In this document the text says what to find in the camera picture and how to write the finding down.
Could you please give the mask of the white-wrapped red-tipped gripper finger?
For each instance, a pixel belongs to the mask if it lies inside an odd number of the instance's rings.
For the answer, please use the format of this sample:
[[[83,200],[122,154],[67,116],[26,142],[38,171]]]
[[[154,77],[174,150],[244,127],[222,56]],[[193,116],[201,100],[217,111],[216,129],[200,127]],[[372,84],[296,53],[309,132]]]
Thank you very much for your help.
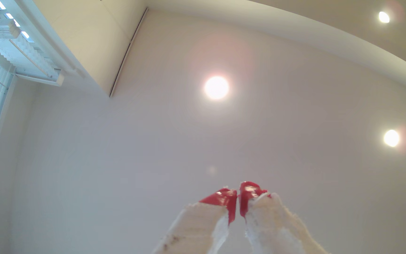
[[[217,254],[235,220],[237,191],[222,188],[187,205],[153,254]]]
[[[254,254],[328,254],[277,193],[245,181],[240,184],[239,201]]]

